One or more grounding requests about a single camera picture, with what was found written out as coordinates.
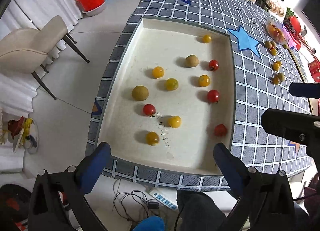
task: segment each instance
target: plastic bowl of fruit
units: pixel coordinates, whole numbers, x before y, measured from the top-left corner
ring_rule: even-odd
[[[288,35],[283,31],[281,25],[276,23],[273,19],[267,20],[266,29],[274,42],[281,45],[285,45],[289,42]]]

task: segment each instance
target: table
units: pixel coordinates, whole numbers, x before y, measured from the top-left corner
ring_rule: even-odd
[[[296,64],[281,46],[277,60],[281,60],[286,80],[280,85],[272,84],[271,65],[276,60],[263,47],[258,46],[261,59],[250,50],[239,51],[237,38],[226,28],[238,29],[241,25],[247,33],[260,42],[271,41],[262,23],[270,17],[263,9],[246,0],[190,0],[191,5],[181,0],[141,0],[130,16],[111,54],[99,91],[95,99],[89,127],[86,155],[95,149],[102,121],[103,107],[111,90],[119,60],[139,20],[143,16],[166,17],[184,20],[214,28],[231,36],[236,72],[236,120],[231,153],[247,166],[254,166],[260,172],[276,173],[283,169],[288,176],[306,170],[310,157],[306,147],[296,147],[289,141],[267,134],[261,127],[260,117],[268,108],[310,113],[306,98],[292,97],[288,92],[291,82],[302,82]],[[297,51],[293,50],[297,66],[306,77]],[[115,157],[108,162],[103,175],[122,178],[152,187],[171,187],[191,191],[228,190],[223,176],[192,176],[177,172],[164,172],[154,168],[135,165]]]

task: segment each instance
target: white floor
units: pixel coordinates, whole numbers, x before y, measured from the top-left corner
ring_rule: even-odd
[[[138,3],[139,0],[108,0],[107,8],[101,14],[79,20],[70,34],[77,41],[76,46],[90,60],[89,64],[67,46],[59,58],[47,66],[49,74],[43,81],[58,99],[54,100],[38,89],[38,95],[32,101],[34,112],[30,117],[39,127],[40,145],[37,154],[25,155],[24,172],[28,177],[35,177],[43,168],[49,173],[64,171],[83,159],[91,110],[102,74],[127,19]],[[27,187],[30,186],[32,183],[28,180]],[[93,209],[113,211],[114,221],[119,222],[116,230],[122,231],[127,230],[128,225],[126,220],[116,215],[113,199],[116,192],[132,190],[146,191],[146,188],[101,176],[86,198]],[[164,192],[176,197],[175,190],[166,189]],[[223,212],[229,212],[236,203],[226,191],[208,194]],[[131,197],[125,199],[124,205],[129,215],[138,220],[141,206]]]

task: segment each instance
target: beige chair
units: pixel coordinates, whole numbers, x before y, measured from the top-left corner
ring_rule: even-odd
[[[42,30],[20,28],[12,31],[0,41],[0,69],[32,74],[38,83],[56,100],[35,69],[42,65],[48,53],[63,39],[87,63],[89,60],[74,45],[76,41],[69,35],[67,26],[60,16],[55,16]]]

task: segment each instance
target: white tray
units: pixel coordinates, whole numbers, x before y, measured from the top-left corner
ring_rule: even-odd
[[[204,44],[202,36],[211,35]],[[199,65],[184,67],[190,54]],[[208,62],[219,61],[219,69],[211,71]],[[98,143],[111,146],[111,154],[119,159],[160,170],[195,175],[220,175],[213,158],[213,147],[223,142],[230,149],[235,121],[235,70],[230,37],[216,30],[186,22],[143,18],[137,25],[121,58],[104,109]],[[165,69],[164,77],[152,78],[154,67]],[[198,87],[198,77],[208,75],[211,84]],[[179,88],[166,91],[164,82],[176,78]],[[134,101],[132,89],[144,85],[149,90],[145,101]],[[218,103],[206,102],[207,92],[217,89]],[[142,108],[151,103],[156,117],[143,116]],[[169,116],[178,115],[179,128],[166,127]],[[225,124],[228,134],[215,137],[213,130]],[[149,131],[157,132],[156,146],[145,143]]]

